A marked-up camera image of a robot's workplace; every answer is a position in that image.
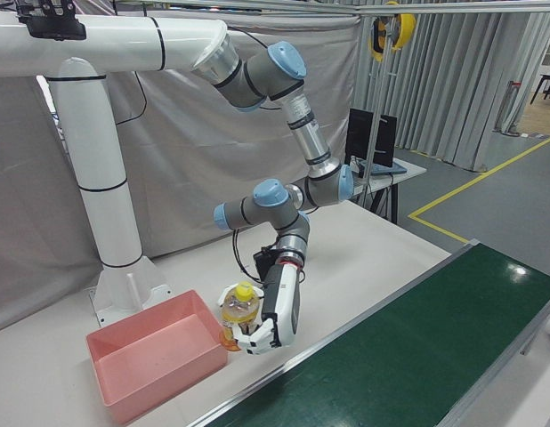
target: white mounting pillar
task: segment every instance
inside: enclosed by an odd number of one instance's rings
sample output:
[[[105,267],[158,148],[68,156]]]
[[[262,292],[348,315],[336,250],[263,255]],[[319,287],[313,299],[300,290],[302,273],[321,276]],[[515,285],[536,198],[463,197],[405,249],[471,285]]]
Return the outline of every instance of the white mounting pillar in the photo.
[[[0,77],[49,82],[103,264],[93,307],[105,326],[172,295],[142,254],[105,73],[192,71],[222,45],[227,28],[219,20],[77,18],[86,40],[59,42],[33,38],[15,13],[0,12]]]

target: blue joint cap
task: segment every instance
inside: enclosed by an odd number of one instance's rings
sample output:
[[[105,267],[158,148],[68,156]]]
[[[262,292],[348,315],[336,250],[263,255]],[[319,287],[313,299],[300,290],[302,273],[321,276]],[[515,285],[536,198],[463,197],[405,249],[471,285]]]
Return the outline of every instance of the blue joint cap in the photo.
[[[262,100],[260,100],[259,102],[257,102],[255,105],[252,105],[250,107],[236,107],[236,109],[238,109],[239,111],[241,111],[242,113],[249,113],[251,111],[255,111],[256,109],[258,109],[259,107],[261,107],[261,105],[265,102],[265,99],[266,98],[263,98]]]
[[[338,180],[338,200],[342,202],[352,198],[354,195],[354,179],[352,178],[352,170],[348,165],[341,167]]]
[[[301,53],[289,42],[278,42],[267,48],[269,57],[286,74],[297,80],[303,80],[307,75]]]
[[[309,220],[309,215],[307,215],[305,212],[299,211],[299,215],[301,215],[305,220],[307,220],[308,223],[311,222],[311,220]]]
[[[269,179],[254,188],[255,204],[261,207],[275,207],[287,202],[289,193],[279,180]]]
[[[225,217],[225,203],[218,205],[214,209],[214,222],[220,230],[231,230],[228,220]]]

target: white table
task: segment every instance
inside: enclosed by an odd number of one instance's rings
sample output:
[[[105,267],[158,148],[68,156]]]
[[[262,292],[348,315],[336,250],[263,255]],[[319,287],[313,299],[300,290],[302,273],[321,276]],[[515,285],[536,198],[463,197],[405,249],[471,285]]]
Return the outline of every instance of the white table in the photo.
[[[241,233],[243,263],[252,262],[252,253],[274,238],[267,225]],[[319,209],[311,215],[295,344],[262,356],[231,354],[224,369],[131,425],[179,427],[193,422],[448,255],[350,202]],[[156,264],[177,294],[197,289],[210,307],[225,286],[243,278],[228,238]],[[341,309],[331,310],[337,286],[344,297]],[[97,328],[82,291],[0,331],[0,427],[113,425],[85,345],[85,336]]]
[[[398,223],[398,184],[400,182],[409,180],[410,178],[414,178],[418,175],[421,175],[422,173],[427,172],[427,169],[418,166],[413,165],[410,162],[406,162],[404,160],[399,160],[398,158],[395,158],[394,161],[408,169],[405,173],[397,173],[397,174],[388,174],[388,175],[373,175],[370,176],[370,182],[368,187],[368,194],[374,194],[372,204],[369,208],[370,212],[375,213],[377,211],[378,205],[380,203],[380,200],[382,199],[382,196],[384,194],[384,190],[388,187],[392,187],[392,222],[394,224]],[[364,180],[362,178],[359,178],[358,174],[354,174],[354,196],[359,196],[362,194],[364,187]]]

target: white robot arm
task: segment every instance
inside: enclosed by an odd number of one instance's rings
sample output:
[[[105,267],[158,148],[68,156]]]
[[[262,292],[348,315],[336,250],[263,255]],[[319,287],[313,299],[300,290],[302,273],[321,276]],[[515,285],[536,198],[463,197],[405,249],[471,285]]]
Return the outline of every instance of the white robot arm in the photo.
[[[299,275],[310,230],[301,209],[333,205],[352,197],[352,173],[348,165],[341,165],[331,155],[322,137],[303,93],[306,67],[293,45],[273,44],[243,62],[226,35],[222,48],[197,64],[193,72],[243,111],[258,108],[267,98],[278,103],[309,166],[308,176],[298,185],[283,186],[269,179],[255,187],[252,197],[221,204],[214,210],[214,220],[222,230],[269,222],[278,233],[273,245],[254,255],[265,293],[262,324],[251,335],[243,334],[237,326],[233,328],[240,348],[262,354],[288,346],[295,339]]]

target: pillar base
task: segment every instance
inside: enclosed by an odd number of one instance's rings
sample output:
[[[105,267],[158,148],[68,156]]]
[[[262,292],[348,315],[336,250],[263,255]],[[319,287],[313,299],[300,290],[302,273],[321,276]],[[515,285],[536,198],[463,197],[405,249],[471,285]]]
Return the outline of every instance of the pillar base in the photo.
[[[166,301],[173,292],[164,274],[143,256],[127,268],[105,267],[89,297],[99,326],[103,327]]]

